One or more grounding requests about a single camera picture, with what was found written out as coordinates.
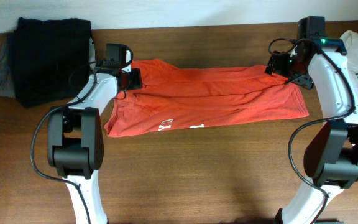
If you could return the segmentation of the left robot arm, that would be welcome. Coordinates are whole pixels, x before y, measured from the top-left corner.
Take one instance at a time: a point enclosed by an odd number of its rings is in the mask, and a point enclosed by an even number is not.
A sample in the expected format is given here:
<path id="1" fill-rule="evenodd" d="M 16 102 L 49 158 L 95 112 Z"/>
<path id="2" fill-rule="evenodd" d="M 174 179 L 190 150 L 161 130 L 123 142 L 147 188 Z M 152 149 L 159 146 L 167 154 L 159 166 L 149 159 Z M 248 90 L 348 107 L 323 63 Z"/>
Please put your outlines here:
<path id="1" fill-rule="evenodd" d="M 63 108 L 48 117 L 47 159 L 70 193 L 77 223 L 108 223 L 98 175 L 104 158 L 101 114 L 119 93 L 142 86 L 132 68 L 133 52 L 124 44 L 107 44 L 106 58 L 91 69 L 88 82 Z"/>

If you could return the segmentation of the red orange t-shirt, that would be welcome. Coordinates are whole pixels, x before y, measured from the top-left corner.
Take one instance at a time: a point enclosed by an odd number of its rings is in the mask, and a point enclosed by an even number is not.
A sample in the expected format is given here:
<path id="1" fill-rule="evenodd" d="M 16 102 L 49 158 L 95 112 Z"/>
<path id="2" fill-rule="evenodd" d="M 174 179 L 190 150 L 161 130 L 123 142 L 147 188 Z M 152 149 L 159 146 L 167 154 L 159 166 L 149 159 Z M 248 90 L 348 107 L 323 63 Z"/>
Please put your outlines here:
<path id="1" fill-rule="evenodd" d="M 298 86 L 251 67 L 178 68 L 137 60 L 142 88 L 121 93 L 104 125 L 111 138 L 309 115 Z"/>

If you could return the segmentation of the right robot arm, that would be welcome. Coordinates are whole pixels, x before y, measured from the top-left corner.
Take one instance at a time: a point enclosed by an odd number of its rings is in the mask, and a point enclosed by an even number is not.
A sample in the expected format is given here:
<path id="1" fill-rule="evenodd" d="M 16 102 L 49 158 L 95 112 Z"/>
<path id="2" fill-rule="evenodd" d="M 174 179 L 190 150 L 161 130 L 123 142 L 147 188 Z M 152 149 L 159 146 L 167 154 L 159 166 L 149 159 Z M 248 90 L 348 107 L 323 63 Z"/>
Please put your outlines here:
<path id="1" fill-rule="evenodd" d="M 327 37 L 323 17 L 300 19 L 291 44 L 271 51 L 265 72 L 316 89 L 323 117 L 305 150 L 301 186 L 275 223 L 318 223 L 328 203 L 358 182 L 358 78 L 348 71 L 344 42 Z"/>

